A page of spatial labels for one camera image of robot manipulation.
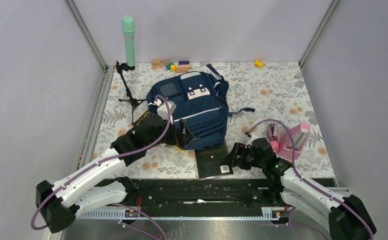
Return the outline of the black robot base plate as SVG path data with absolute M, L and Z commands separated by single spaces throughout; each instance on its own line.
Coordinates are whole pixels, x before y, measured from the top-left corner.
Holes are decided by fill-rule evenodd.
M 133 179 L 121 204 L 139 210 L 180 205 L 284 207 L 266 179 Z

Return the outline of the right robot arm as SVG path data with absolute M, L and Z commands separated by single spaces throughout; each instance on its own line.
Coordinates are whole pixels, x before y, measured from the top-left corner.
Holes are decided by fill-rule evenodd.
M 259 168 L 269 180 L 269 201 L 297 208 L 325 228 L 333 240 L 371 240 L 377 232 L 365 205 L 357 196 L 343 196 L 308 177 L 300 177 L 293 165 L 280 158 L 265 138 L 250 145 L 235 143 L 222 164 L 229 171 Z

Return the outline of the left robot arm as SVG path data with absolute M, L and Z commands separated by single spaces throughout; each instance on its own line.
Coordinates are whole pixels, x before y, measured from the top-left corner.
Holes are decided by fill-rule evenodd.
M 54 183 L 40 182 L 36 186 L 36 210 L 30 221 L 31 228 L 47 228 L 51 233 L 58 233 L 92 210 L 120 202 L 126 206 L 134 204 L 137 192 L 130 180 L 95 186 L 113 171 L 125 169 L 143 158 L 147 150 L 158 144 L 185 147 L 194 138 L 184 119 L 171 121 L 156 114 L 142 119 L 95 160 L 71 175 Z

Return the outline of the colourful treehouse storey book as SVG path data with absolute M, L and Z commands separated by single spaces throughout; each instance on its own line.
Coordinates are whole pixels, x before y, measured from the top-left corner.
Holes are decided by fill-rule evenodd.
M 152 113 L 147 110 L 138 120 L 136 120 L 133 124 L 136 128 L 147 128 L 150 126 L 149 120 Z

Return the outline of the navy blue student backpack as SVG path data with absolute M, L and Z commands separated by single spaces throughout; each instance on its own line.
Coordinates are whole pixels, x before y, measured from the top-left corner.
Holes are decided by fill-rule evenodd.
M 157 114 L 154 105 L 157 95 L 176 104 L 172 123 L 180 129 L 185 119 L 194 139 L 183 150 L 203 150 L 225 141 L 229 110 L 227 92 L 229 83 L 216 69 L 207 64 L 211 73 L 190 71 L 155 83 L 146 95 L 149 111 Z

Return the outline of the black notebook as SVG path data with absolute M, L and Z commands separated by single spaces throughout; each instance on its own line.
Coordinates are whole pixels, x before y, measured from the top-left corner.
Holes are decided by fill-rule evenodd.
M 195 150 L 198 179 L 205 181 L 233 175 L 233 168 L 226 157 L 229 155 L 228 146 L 224 141 L 203 150 Z

